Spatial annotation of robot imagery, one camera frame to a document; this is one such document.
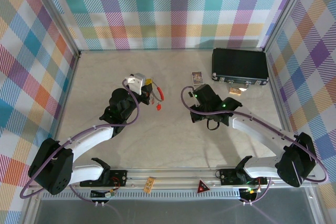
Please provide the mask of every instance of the white floor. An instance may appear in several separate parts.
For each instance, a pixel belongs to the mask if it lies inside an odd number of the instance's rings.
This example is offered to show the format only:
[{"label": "white floor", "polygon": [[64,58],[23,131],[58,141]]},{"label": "white floor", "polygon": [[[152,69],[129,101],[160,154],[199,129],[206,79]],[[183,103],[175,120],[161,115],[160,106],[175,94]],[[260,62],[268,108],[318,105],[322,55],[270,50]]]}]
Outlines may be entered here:
[{"label": "white floor", "polygon": [[[235,166],[247,155],[269,156],[272,152],[245,133],[221,125],[216,131],[206,121],[192,123],[180,100],[181,89],[192,84],[191,72],[202,71],[222,99],[231,96],[268,122],[280,126],[268,85],[252,86],[239,97],[229,95],[226,84],[211,80],[211,51],[112,51],[83,54],[68,99],[59,139],[92,125],[106,123],[99,117],[109,105],[114,89],[131,73],[154,77],[162,88],[162,110],[141,104],[139,120],[117,137],[82,155],[76,164],[93,164],[98,157],[111,167],[214,167]],[[186,96],[191,105],[193,99]]]}]

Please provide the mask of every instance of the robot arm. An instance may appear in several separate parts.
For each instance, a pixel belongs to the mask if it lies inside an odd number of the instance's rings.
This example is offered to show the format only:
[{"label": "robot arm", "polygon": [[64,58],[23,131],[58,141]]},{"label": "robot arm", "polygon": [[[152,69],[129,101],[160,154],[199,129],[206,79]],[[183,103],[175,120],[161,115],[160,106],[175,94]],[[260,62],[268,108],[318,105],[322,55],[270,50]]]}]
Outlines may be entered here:
[{"label": "robot arm", "polygon": [[[287,184],[299,187],[316,166],[315,160],[305,151],[285,140],[285,137],[296,139],[296,142],[316,155],[312,139],[307,134],[301,133],[295,136],[291,132],[278,129],[254,115],[240,102],[232,98],[222,101],[207,84],[195,89],[193,95],[198,100],[199,106],[193,105],[190,109],[200,112],[200,114],[191,112],[193,122],[207,119],[223,123],[245,132],[275,154],[273,157],[245,157],[236,168],[238,177],[242,178],[243,183],[251,178],[279,177]],[[209,113],[224,109],[233,113]]]},{"label": "robot arm", "polygon": [[[100,166],[86,165],[74,169],[72,167],[74,161],[83,153],[118,135],[124,126],[128,125],[126,121],[137,107],[137,103],[150,104],[150,94],[153,89],[151,83],[145,83],[145,76],[137,73],[126,79],[130,90],[123,88],[114,90],[109,101],[110,105],[100,117],[100,120],[108,124],[100,125],[98,128],[94,126],[94,130],[91,128],[82,132],[81,134],[84,134],[82,137],[76,138],[71,145],[61,148],[36,176],[35,181],[52,195],[60,193],[67,185],[73,183],[87,180],[96,180],[102,184],[108,182],[110,166],[98,158],[92,158],[92,160]],[[58,141],[51,138],[44,140],[28,171],[28,176],[32,177],[45,160],[60,147]]]}]

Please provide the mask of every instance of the small wooden block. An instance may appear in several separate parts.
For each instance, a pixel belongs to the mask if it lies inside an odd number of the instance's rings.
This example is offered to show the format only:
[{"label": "small wooden block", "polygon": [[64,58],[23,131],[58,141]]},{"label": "small wooden block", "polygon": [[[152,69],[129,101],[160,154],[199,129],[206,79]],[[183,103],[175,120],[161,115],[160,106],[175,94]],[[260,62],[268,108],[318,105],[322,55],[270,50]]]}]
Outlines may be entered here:
[{"label": "small wooden block", "polygon": [[149,177],[146,181],[146,184],[145,184],[145,188],[143,189],[143,191],[147,194],[150,194],[151,193],[151,190],[153,188],[153,185],[154,185],[154,181],[155,179],[154,178],[151,178]]},{"label": "small wooden block", "polygon": [[241,95],[242,91],[240,89],[230,88],[230,94]]}]

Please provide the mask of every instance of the card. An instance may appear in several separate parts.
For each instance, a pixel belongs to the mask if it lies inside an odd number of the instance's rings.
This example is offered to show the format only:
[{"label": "card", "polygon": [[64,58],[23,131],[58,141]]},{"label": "card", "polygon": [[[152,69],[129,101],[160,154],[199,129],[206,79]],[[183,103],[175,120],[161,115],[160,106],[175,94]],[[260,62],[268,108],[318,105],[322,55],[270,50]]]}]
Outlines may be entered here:
[{"label": "card", "polygon": [[193,78],[193,85],[201,85],[204,84],[202,72],[192,72],[191,76]]}]

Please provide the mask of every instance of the colorful plaid wall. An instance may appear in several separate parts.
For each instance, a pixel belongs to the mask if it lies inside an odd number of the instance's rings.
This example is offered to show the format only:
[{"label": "colorful plaid wall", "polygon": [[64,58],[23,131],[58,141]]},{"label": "colorful plaid wall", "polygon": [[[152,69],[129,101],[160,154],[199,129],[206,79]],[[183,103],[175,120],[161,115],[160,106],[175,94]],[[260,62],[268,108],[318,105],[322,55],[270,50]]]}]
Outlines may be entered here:
[{"label": "colorful plaid wall", "polygon": [[264,38],[263,39],[261,38],[262,39],[262,43],[260,44],[260,47],[262,47],[262,48],[265,47],[265,45],[266,45],[266,43],[267,43],[267,41],[269,39],[269,36],[272,34],[273,29],[274,29],[274,27],[275,27],[275,25],[276,25],[276,23],[277,23],[277,21],[278,21],[278,19],[280,17],[281,12],[283,11],[283,9],[285,8],[285,6],[287,4],[287,1],[288,0],[282,0],[281,1],[281,4],[279,5],[278,10],[277,10],[276,14],[273,17],[272,22],[271,22],[270,26],[268,27],[267,32],[266,32]]},{"label": "colorful plaid wall", "polygon": [[281,0],[54,2],[86,50],[256,47],[284,5]]},{"label": "colorful plaid wall", "polygon": [[329,171],[321,189],[336,223],[336,0],[299,0],[269,60],[293,130],[313,137]]},{"label": "colorful plaid wall", "polygon": [[17,223],[29,165],[55,132],[74,64],[40,0],[0,0],[0,223]]}]

